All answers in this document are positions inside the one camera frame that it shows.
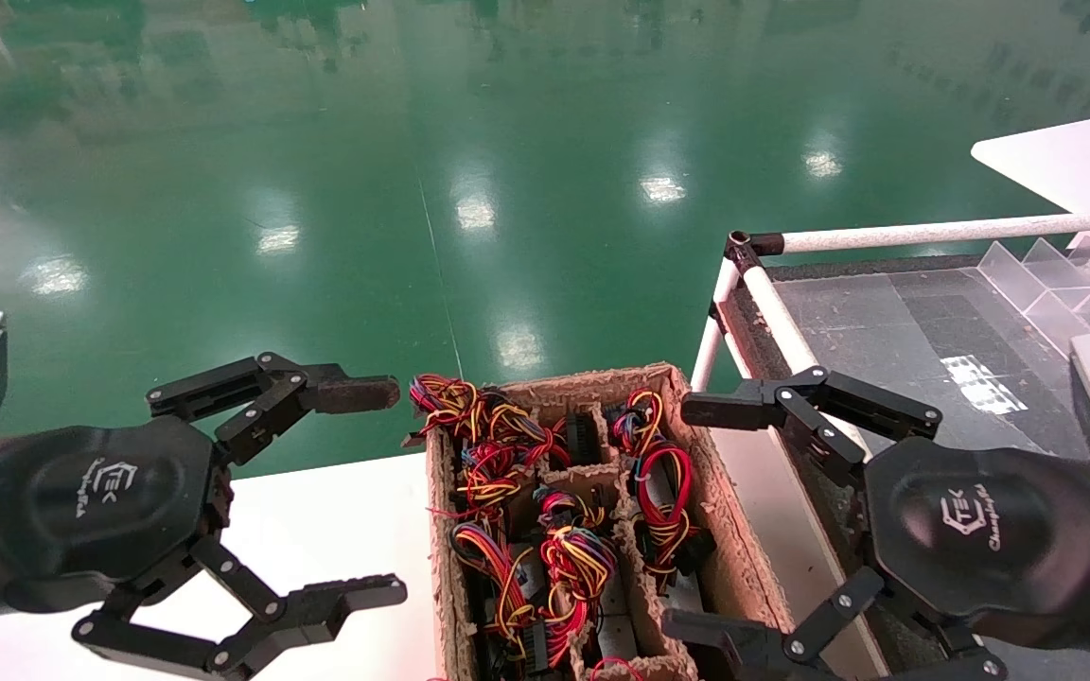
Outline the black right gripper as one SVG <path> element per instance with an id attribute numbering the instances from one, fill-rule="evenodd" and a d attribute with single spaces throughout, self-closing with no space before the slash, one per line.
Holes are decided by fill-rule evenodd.
<path id="1" fill-rule="evenodd" d="M 680 419 L 786 431 L 831 482 L 864 486 L 870 557 L 927 623 L 960 623 L 1027 648 L 1090 650 L 1089 464 L 933 443 L 941 410 L 818 365 L 748 378 L 731 393 L 691 391 Z M 896 445 L 867 463 L 844 424 Z M 735 680 L 835 680 L 822 652 L 889 594 L 887 579 L 862 567 L 792 633 L 671 608 L 661 631 L 717 648 Z M 895 680 L 1007 680 L 1007 665 L 969 628 L 934 627 L 944 660 Z"/>

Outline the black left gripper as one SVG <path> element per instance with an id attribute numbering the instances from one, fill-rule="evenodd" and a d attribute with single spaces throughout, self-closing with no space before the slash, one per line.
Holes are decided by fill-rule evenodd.
<path id="1" fill-rule="evenodd" d="M 405 601 L 405 583 L 384 574 L 276 594 L 211 535 L 228 525 L 229 465 L 258 457 L 308 413 L 377 412 L 400 396 L 392 375 L 267 352 L 152 389 L 160 418 L 137 427 L 1 440 L 0 616 L 104 601 L 73 628 L 78 645 L 194 680 L 251 680 L 286 650 L 332 642 L 350 615 Z M 190 426 L 229 410 L 215 441 Z M 144 603 L 201 570 L 250 612 L 237 633 L 215 642 L 133 623 Z"/>

